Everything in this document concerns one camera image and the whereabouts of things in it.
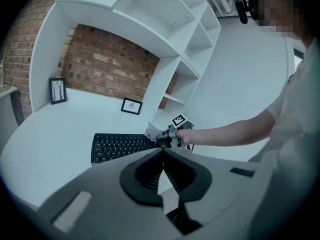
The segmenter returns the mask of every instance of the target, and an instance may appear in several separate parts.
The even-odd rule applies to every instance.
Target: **wall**
[[[29,96],[31,54],[40,26],[53,3],[54,0],[30,0],[7,34],[4,83],[18,88],[12,103],[18,124],[32,113]]]
[[[222,127],[252,118],[280,93],[287,78],[285,39],[256,23],[222,18],[221,33],[204,76],[186,108],[196,129]],[[266,140],[237,147],[195,146],[197,154],[247,161]]]
[[[57,76],[73,89],[142,101],[158,62],[118,35],[76,24],[65,40]]]

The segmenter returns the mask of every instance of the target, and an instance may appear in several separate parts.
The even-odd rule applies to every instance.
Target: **window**
[[[304,54],[301,51],[298,51],[297,49],[293,49],[293,50],[294,50],[294,66],[295,66],[295,70],[297,70],[299,63],[302,62],[302,60],[304,59]]]

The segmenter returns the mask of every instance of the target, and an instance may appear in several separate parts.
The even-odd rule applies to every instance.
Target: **white desk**
[[[10,89],[0,92],[0,154],[18,128],[10,97],[16,90],[16,87],[11,86]]]
[[[143,134],[148,126],[141,116],[121,112],[121,99],[66,92],[67,102],[48,104],[30,115],[0,156],[6,186],[37,207],[92,166],[95,133]]]

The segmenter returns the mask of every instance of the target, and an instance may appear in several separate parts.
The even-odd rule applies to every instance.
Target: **brick wall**
[[[86,26],[70,29],[58,63],[66,86],[142,101],[159,58],[113,33]]]
[[[30,0],[17,16],[5,42],[4,83],[15,86],[13,108],[18,124],[32,112],[29,95],[31,54],[40,26],[54,0]],[[75,25],[57,61],[57,76],[67,87],[123,99],[142,101],[159,58],[115,34]],[[167,89],[171,93],[176,78]],[[164,99],[160,108],[164,108]]]
[[[4,84],[18,88],[12,103],[18,124],[32,112],[29,96],[31,54],[39,28],[53,3],[54,0],[30,0],[7,34]]]

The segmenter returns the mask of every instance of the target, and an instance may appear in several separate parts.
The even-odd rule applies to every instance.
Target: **black picture frame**
[[[56,98],[55,98],[56,92],[55,92],[55,89],[53,89],[53,82],[61,82],[61,84],[63,85],[63,89],[62,89],[62,86],[57,84],[57,88],[59,88],[58,94],[60,95],[59,100],[56,100]],[[65,78],[58,78],[58,77],[57,78],[50,78],[49,79],[49,93],[50,93],[50,101],[51,101],[52,105],[66,102],[67,101],[66,79]]]
[[[124,106],[125,106],[126,101],[138,103],[138,104],[140,105],[140,107],[139,107],[139,109],[138,109],[138,112],[132,112],[132,111],[129,111],[129,110],[125,110],[125,109],[124,109]],[[122,107],[121,107],[121,111],[122,111],[122,112],[126,112],[126,113],[130,113],[130,114],[134,114],[134,115],[139,115],[139,114],[140,114],[141,107],[142,107],[142,104],[143,104],[143,103],[140,102],[140,101],[137,101],[137,100],[134,100],[134,99],[130,99],[130,98],[124,98],[124,99],[123,99],[123,103],[122,103]]]

